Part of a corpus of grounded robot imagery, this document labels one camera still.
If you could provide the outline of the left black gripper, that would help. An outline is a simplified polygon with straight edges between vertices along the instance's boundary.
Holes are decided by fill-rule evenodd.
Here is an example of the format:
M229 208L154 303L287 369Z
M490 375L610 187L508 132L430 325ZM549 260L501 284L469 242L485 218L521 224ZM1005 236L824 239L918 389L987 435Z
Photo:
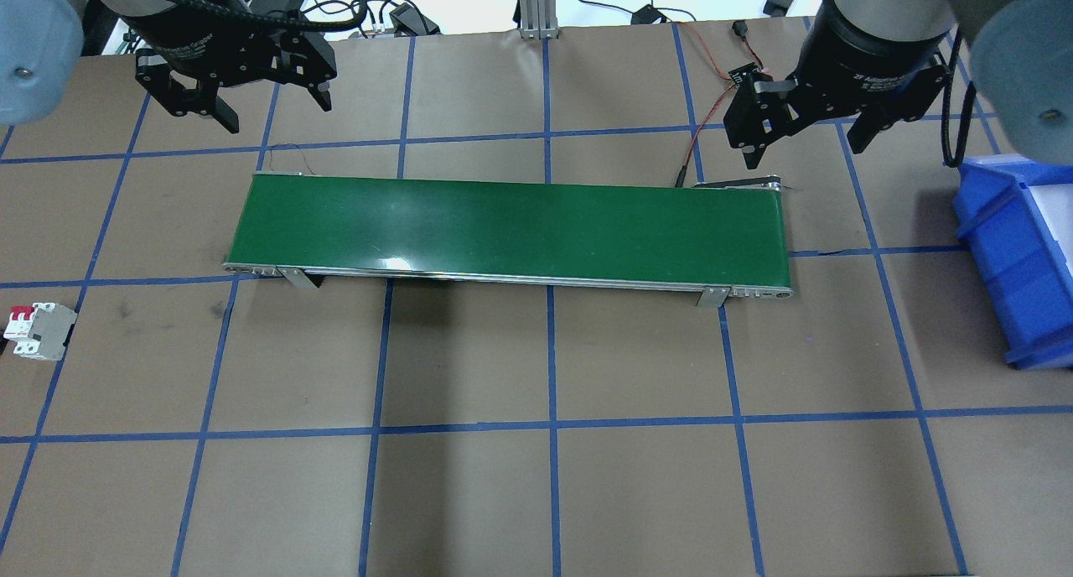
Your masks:
M173 116L196 115L241 130L220 87L270 80L306 89L321 110L332 110L336 57L318 32L238 23L187 8L135 19L146 49L137 51L137 80L157 98L176 98Z

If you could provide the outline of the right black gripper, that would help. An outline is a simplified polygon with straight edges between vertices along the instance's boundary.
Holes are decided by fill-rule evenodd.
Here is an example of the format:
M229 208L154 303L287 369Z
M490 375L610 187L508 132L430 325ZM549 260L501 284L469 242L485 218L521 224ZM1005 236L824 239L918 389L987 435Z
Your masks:
M858 116L847 140L859 156L890 127L924 117L953 76L935 39L853 42L848 32L819 23L784 80L755 65L734 75L737 91L723 125L747 169L756 169L767 148L792 129L839 117Z

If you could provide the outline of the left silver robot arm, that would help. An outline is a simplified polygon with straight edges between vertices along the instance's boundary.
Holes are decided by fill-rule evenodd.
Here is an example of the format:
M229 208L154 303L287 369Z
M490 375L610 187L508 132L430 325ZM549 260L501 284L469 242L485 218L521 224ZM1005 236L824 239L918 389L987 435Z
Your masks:
M86 44L92 0L3 0L3 125L24 125L56 110ZM239 118L223 88L276 82L305 88L330 110L337 76L329 32L359 26L364 4L348 20L312 20L306 0L97 0L142 45L135 79L174 116L195 114L238 133Z

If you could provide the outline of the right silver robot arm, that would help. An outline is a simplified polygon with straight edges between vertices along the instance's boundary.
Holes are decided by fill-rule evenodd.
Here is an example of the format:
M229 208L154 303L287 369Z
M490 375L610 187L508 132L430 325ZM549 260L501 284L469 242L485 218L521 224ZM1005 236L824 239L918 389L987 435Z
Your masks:
M851 117L848 144L863 152L951 86L956 65L940 49L950 32L969 50L962 110L982 93L1017 153L1070 164L1070 0L822 0L784 80L733 71L729 145L755 169L775 140Z

